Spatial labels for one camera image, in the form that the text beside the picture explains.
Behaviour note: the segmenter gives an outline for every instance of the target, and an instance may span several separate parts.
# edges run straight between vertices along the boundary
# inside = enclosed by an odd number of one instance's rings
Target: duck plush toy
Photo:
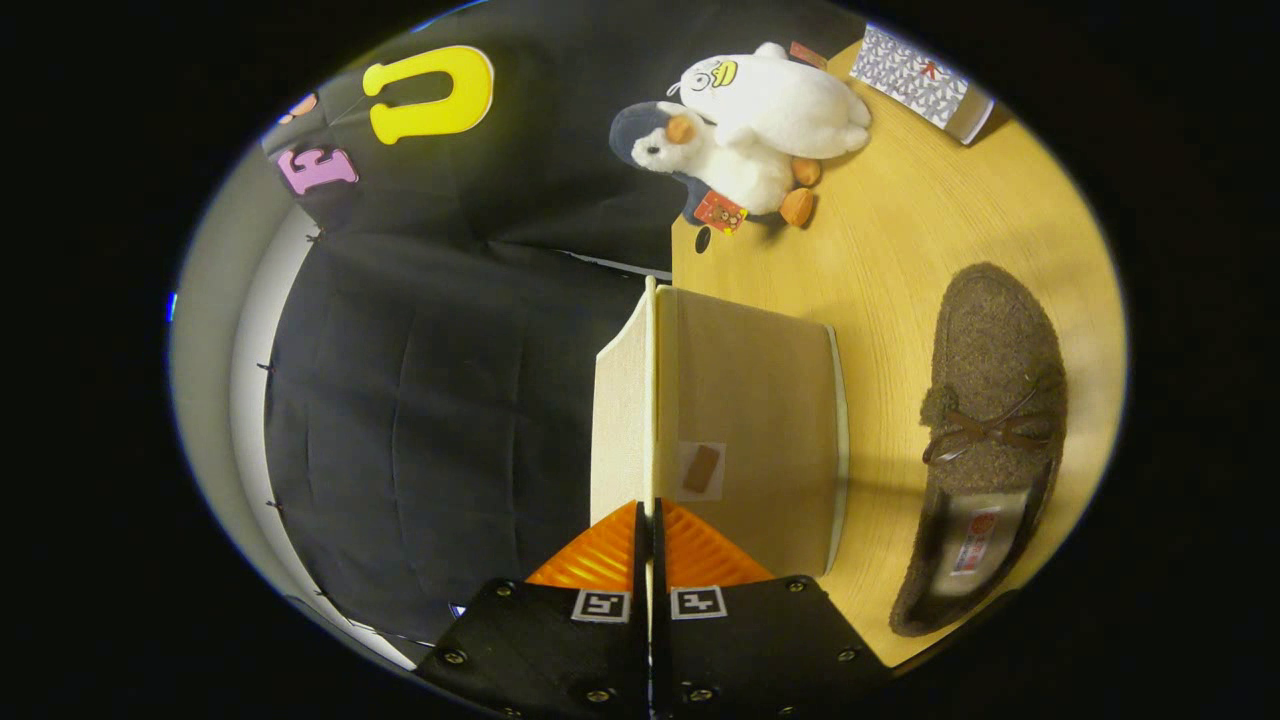
[[[684,217],[732,232],[742,218],[781,215],[803,225],[813,213],[822,165],[759,142],[722,146],[714,128],[676,102],[640,102],[613,118],[609,147],[623,163],[685,183]]]
[[[787,59],[777,42],[751,55],[717,55],[685,70],[667,95],[716,123],[719,145],[763,143],[827,159],[867,145],[872,117],[840,78]]]

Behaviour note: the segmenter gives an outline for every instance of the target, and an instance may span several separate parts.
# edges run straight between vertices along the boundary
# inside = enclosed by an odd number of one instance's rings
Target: slipper
[[[972,265],[947,286],[920,423],[931,428],[924,509],[890,612],[891,629],[908,637],[959,620],[1009,574],[1062,459],[1057,336],[1007,272]]]

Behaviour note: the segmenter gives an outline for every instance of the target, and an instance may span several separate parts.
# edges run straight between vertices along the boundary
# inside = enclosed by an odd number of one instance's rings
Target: orange plush feet
[[[791,174],[805,187],[818,184],[818,179],[822,178],[822,163],[813,158],[792,158]]]
[[[809,215],[813,214],[813,191],[808,187],[792,190],[782,200],[782,208],[778,209],[778,213],[782,214],[782,219],[788,225],[800,227],[808,223]]]

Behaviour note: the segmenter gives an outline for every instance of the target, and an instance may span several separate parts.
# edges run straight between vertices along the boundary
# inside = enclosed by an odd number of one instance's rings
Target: tan box
[[[827,325],[648,279],[596,356],[591,521],[671,498],[776,575],[835,560],[847,415]]]

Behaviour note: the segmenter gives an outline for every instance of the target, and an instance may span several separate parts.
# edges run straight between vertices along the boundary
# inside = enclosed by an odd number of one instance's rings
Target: yellow foam letter
[[[449,135],[471,129],[489,114],[493,104],[493,63],[466,45],[440,47],[365,70],[365,95],[374,97],[388,83],[425,73],[448,73],[453,92],[444,100],[389,108],[379,102],[369,109],[374,135],[385,145],[421,135]]]

